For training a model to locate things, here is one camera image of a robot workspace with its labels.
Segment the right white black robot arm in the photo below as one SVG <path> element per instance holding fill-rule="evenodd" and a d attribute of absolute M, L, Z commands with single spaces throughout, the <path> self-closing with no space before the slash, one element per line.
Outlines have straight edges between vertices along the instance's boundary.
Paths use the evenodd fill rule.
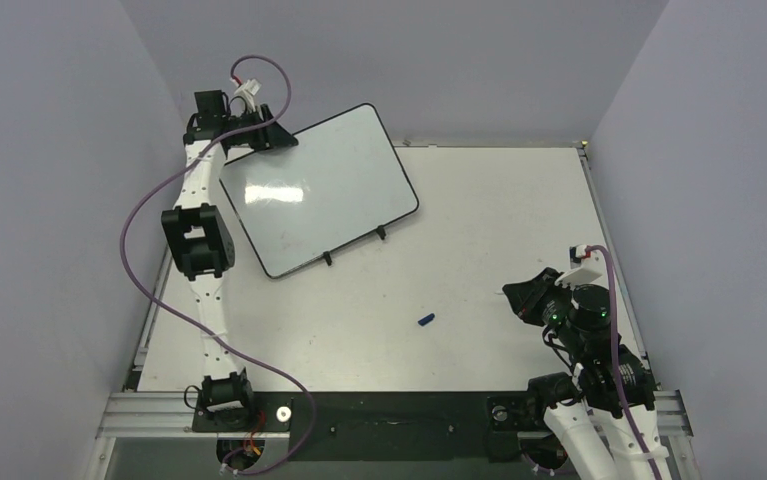
<path fill-rule="evenodd" d="M 551 432 L 582 479 L 670 478 L 655 381 L 622 342 L 614 286 L 546 268 L 501 291 L 567 367 L 529 381 L 525 418 Z"/>

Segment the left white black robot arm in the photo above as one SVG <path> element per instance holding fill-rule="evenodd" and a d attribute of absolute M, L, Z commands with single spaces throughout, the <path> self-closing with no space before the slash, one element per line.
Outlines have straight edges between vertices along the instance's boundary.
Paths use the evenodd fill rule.
<path fill-rule="evenodd" d="M 228 347 L 226 273 L 235 264 L 230 230 L 215 201 L 223 189 L 220 174 L 234 147 L 255 152 L 298 146 L 297 138 L 274 119 L 267 105 L 239 114 L 220 90 L 194 95 L 183 144 L 187 170 L 174 206 L 161 214 L 161 226 L 177 270 L 188 280 L 197 307 L 203 347 L 203 379 L 195 416 L 225 430 L 246 430 L 258 420 L 257 402 L 245 367 Z"/>

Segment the blue marker cap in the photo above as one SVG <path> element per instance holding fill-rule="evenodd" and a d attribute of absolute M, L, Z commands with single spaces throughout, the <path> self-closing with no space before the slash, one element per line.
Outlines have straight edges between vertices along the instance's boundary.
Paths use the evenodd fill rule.
<path fill-rule="evenodd" d="M 420 320 L 418 320 L 417 324 L 419 326 L 426 326 L 427 324 L 432 322 L 434 319 L 435 319 L 435 314 L 434 313 L 430 313 L 430 314 L 424 316 L 423 318 L 421 318 Z"/>

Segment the black framed whiteboard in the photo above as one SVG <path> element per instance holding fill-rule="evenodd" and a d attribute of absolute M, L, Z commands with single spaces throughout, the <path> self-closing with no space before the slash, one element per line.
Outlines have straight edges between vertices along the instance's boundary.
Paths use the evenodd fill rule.
<path fill-rule="evenodd" d="M 265 275 L 280 279 L 416 213 L 418 194 L 377 108 L 362 103 L 227 162 L 222 186 Z"/>

